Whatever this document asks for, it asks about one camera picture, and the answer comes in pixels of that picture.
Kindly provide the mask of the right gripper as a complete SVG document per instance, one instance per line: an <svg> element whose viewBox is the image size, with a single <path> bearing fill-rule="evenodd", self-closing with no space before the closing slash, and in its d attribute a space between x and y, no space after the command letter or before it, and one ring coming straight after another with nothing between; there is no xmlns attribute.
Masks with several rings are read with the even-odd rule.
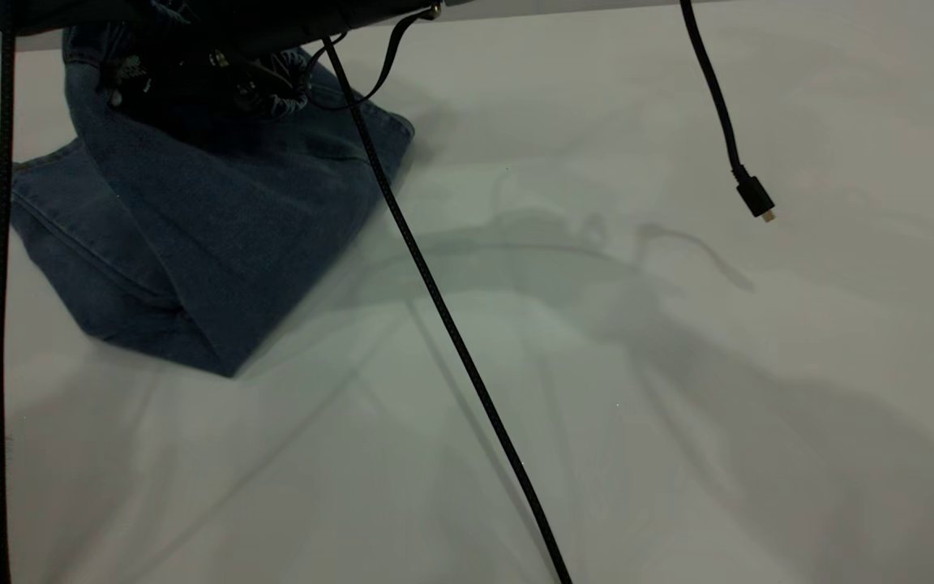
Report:
<svg viewBox="0 0 934 584"><path fill-rule="evenodd" d="M130 24L139 30L220 43L296 45L429 11L441 1L217 1L216 31L194 11L196 1L19 1L16 34L32 37L88 24Z"/></svg>

